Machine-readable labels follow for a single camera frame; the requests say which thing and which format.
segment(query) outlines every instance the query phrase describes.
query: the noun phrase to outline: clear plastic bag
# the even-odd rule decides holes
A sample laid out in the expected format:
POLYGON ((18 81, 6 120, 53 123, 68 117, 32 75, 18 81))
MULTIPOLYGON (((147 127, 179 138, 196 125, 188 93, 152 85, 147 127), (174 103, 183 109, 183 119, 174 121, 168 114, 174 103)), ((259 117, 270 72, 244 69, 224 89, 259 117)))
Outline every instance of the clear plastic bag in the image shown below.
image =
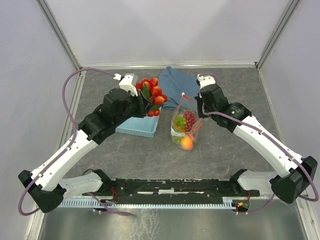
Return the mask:
POLYGON ((182 93, 182 99, 175 108, 171 121, 171 139, 186 150, 191 150, 198 139, 198 129, 202 124, 202 118, 198 117, 197 101, 182 93), (183 138, 191 139, 192 146, 184 147, 183 138))

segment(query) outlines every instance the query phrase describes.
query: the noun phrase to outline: bunch of strawberries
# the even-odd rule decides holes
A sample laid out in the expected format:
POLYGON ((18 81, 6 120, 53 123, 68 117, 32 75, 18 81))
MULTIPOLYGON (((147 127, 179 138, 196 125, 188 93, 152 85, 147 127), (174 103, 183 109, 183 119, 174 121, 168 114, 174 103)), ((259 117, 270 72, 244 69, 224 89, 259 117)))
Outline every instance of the bunch of strawberries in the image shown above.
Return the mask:
POLYGON ((150 80, 143 78, 141 82, 135 84, 135 88, 137 90, 140 89, 145 99, 148 99, 154 104, 147 116, 159 116, 159 108, 168 100, 168 97, 162 94, 162 90, 158 86, 158 79, 156 77, 153 77, 150 80))

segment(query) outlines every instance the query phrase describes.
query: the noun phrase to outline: white wall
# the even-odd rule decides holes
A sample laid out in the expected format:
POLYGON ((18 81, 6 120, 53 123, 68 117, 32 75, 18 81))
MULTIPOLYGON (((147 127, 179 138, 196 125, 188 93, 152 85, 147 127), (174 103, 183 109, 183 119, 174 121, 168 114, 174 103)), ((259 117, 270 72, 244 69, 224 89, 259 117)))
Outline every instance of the white wall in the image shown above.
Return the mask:
MULTIPOLYGON (((320 1, 299 4, 262 69, 285 144, 320 163, 320 1)), ((320 166, 315 178, 320 191, 320 166)), ((313 204, 320 223, 320 204, 313 204)))
MULTIPOLYGON (((18 174, 57 149, 66 120, 61 89, 74 69, 36 1, 1 1, 0 29, 0 239, 21 240, 29 217, 18 213, 18 174)), ((33 206, 27 196, 23 209, 33 206)))
POLYGON ((80 65, 253 64, 289 0, 46 0, 80 65))

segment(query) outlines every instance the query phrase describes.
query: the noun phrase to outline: blue cloth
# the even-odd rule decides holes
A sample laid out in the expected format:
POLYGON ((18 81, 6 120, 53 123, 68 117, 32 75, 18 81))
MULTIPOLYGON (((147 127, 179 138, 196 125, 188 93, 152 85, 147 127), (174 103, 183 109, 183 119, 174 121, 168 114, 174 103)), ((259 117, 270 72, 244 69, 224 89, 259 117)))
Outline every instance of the blue cloth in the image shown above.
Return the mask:
MULTIPOLYGON (((179 72, 167 66, 158 77, 158 86, 162 89, 162 93, 168 97, 168 101, 163 104, 163 108, 175 110, 182 99, 182 93, 194 99, 200 90, 196 80, 196 76, 179 72)), ((185 109, 197 111, 197 103, 190 100, 183 101, 181 106, 185 109)))

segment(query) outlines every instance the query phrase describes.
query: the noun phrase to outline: blue plastic bin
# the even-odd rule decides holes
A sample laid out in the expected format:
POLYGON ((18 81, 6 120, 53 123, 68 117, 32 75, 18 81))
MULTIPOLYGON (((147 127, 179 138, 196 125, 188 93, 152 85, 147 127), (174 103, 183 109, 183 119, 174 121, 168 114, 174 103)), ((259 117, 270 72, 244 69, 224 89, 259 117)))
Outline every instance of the blue plastic bin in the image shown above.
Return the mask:
POLYGON ((153 138, 156 133, 159 116, 131 117, 115 129, 116 133, 153 138))

